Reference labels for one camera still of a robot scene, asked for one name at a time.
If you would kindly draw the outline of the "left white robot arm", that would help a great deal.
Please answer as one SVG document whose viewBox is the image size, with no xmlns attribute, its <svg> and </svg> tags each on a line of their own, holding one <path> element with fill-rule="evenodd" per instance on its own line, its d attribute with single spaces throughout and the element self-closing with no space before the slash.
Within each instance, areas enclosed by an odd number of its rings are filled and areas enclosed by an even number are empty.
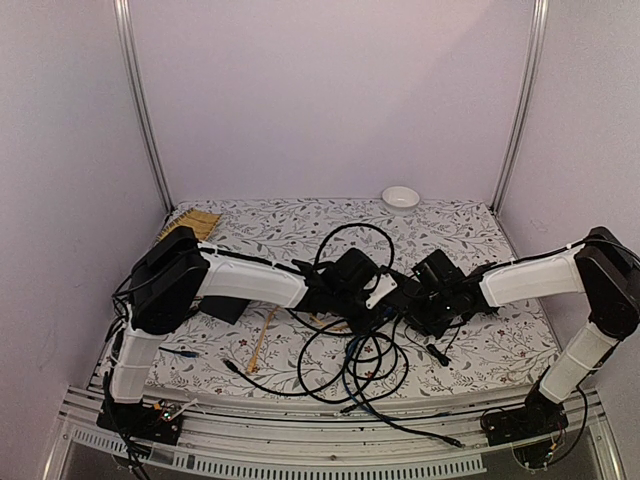
<svg viewBox="0 0 640 480">
<path fill-rule="evenodd" d="M 288 265 L 202 242 L 179 227 L 132 267 L 112 296 L 116 324 L 103 377 L 97 424 L 125 438 L 174 445 L 182 428 L 179 409 L 143 403 L 143 390 L 161 344 L 197 308 L 233 323 L 249 303 L 266 302 L 302 313 L 328 313 L 355 333 L 373 326 L 397 290 L 389 266 L 352 248 L 338 260 Z"/>
</svg>

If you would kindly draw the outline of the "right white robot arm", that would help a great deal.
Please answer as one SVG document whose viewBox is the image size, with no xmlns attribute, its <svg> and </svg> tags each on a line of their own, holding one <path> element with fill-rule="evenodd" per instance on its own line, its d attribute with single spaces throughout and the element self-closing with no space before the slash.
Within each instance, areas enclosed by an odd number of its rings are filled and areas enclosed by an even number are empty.
<svg viewBox="0 0 640 480">
<path fill-rule="evenodd" d="M 490 445 L 532 439 L 568 425 L 564 403 L 639 327 L 639 256 L 606 227 L 554 251 L 485 263 L 463 272 L 441 250 L 429 254 L 400 286 L 407 318 L 440 336 L 455 319 L 537 300 L 553 327 L 574 327 L 522 406 L 480 421 Z"/>
</svg>

